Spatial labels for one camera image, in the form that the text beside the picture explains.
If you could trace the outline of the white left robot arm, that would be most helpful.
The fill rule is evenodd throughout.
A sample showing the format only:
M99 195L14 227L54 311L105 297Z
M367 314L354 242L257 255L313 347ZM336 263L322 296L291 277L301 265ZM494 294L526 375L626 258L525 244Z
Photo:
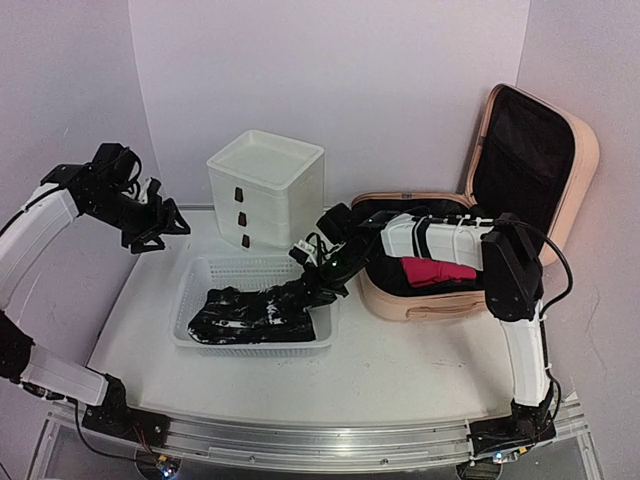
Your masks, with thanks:
M55 166L2 227L1 377L36 398L83 408L79 424L85 429L159 447L168 433L167 415L132 406L121 379L53 352L8 313L16 294L26 290L24 281L37 274L51 293L71 284L44 263L83 217L117 230L121 247L132 255L162 251L165 237L190 234L175 201L161 196L160 181L141 182L141 172L130 148L103 143L86 163Z

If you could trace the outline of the white perforated plastic basket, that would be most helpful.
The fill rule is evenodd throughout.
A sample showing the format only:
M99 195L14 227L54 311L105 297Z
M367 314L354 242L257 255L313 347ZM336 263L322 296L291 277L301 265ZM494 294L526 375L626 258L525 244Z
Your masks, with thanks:
M303 268L283 256L196 257L169 322L173 343L204 356L306 357L337 337L335 304L304 307Z

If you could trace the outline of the red garment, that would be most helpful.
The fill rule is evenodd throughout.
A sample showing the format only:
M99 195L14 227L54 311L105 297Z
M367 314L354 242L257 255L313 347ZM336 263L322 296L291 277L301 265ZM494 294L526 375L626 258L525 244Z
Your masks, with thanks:
M420 258L402 258L401 261L408 283L413 288L477 279L477 272L467 266Z

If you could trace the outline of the white tall plastic bin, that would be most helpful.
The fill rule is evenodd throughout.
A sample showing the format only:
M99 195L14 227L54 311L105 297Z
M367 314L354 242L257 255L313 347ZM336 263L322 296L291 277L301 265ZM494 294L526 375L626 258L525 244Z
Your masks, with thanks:
M248 130L207 162L220 235L244 249L287 249L324 208L324 149Z

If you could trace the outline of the black clothes stack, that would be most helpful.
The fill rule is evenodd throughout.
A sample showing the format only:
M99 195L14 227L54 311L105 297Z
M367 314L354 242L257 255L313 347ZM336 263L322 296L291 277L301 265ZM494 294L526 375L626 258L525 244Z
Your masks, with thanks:
M309 308L300 280L259 291L211 289L187 332L205 345L310 342L316 333Z

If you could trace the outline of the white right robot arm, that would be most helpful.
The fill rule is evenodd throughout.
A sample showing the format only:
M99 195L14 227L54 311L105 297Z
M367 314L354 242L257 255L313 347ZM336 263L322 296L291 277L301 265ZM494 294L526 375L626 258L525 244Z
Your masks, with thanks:
M429 259L480 272L485 304L506 338L513 399L509 415L470 423L472 455L500 462L554 438L561 387L550 371L543 267L530 240L537 236L548 243L543 232L514 214L483 219L381 211L357 222L344 204L327 211L317 226L336 247L325 253L316 246L303 263L311 304L346 295L346 283L378 256Z

